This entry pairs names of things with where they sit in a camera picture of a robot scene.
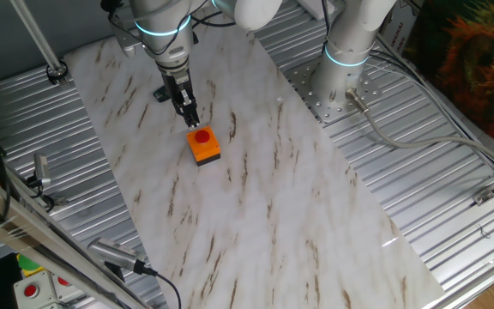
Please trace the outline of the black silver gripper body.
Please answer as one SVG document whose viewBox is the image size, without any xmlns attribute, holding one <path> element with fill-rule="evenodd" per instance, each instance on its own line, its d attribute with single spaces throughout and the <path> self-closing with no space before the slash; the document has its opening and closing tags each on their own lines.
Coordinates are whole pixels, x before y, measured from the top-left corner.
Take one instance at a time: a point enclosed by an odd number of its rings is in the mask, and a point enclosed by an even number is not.
<svg viewBox="0 0 494 309">
<path fill-rule="evenodd" d="M 175 106 L 182 107 L 196 102 L 190 78 L 188 58 L 172 62 L 158 62 L 166 92 Z"/>
</svg>

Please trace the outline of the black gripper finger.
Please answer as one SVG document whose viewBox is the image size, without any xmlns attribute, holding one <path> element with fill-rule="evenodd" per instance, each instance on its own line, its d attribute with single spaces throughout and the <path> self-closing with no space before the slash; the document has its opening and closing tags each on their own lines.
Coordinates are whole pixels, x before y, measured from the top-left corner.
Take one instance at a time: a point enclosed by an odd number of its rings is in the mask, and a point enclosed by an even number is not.
<svg viewBox="0 0 494 309">
<path fill-rule="evenodd" d="M 189 128 L 196 128 L 199 125 L 196 99 L 190 97 L 184 99 L 184 120 Z"/>
<path fill-rule="evenodd" d="M 190 100 L 179 100 L 176 99 L 173 101 L 173 106 L 175 108 L 175 112 L 179 115 L 182 116 L 184 119 L 184 122 L 186 123 L 188 128 L 191 128 L 193 126 L 193 118 L 191 116 L 190 112 Z"/>
</svg>

